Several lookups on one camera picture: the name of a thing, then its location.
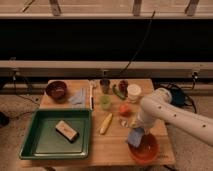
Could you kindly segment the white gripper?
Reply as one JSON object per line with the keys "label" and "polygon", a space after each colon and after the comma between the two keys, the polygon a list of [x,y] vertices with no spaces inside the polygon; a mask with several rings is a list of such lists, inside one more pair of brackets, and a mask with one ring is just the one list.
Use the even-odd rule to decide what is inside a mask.
{"label": "white gripper", "polygon": [[135,117],[135,128],[143,128],[144,132],[148,134],[150,130],[153,128],[156,119],[143,111],[140,111],[136,114]]}

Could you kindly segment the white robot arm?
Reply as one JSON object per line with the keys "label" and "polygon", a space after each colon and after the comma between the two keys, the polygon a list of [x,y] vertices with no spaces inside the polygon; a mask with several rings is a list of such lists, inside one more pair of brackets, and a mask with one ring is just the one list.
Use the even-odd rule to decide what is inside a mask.
{"label": "white robot arm", "polygon": [[213,119],[171,105],[172,95],[158,88],[142,97],[136,123],[149,131],[157,119],[168,122],[213,147]]}

